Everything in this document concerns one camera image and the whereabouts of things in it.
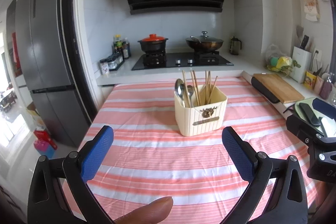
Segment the person's left thumb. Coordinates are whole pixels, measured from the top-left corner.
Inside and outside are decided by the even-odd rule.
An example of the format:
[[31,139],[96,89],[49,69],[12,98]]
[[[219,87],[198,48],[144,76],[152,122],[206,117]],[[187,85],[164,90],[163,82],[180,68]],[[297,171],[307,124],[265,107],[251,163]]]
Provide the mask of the person's left thumb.
[[117,224],[156,224],[165,220],[173,207],[173,198],[162,197],[115,219]]

